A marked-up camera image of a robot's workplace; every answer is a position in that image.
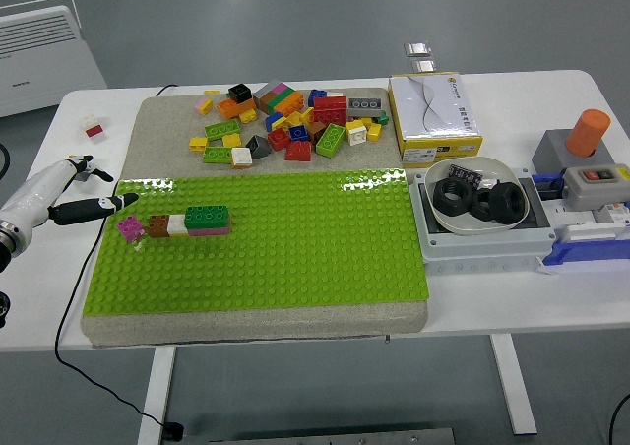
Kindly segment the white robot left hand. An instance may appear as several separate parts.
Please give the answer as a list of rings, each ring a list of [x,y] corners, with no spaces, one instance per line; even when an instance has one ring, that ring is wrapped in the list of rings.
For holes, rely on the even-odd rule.
[[[85,223],[105,219],[139,199],[137,193],[126,193],[55,206],[77,175],[95,175],[105,182],[113,181],[111,175],[92,164],[93,158],[81,156],[62,159],[28,179],[2,207],[1,221],[23,232],[48,220],[58,225]]]

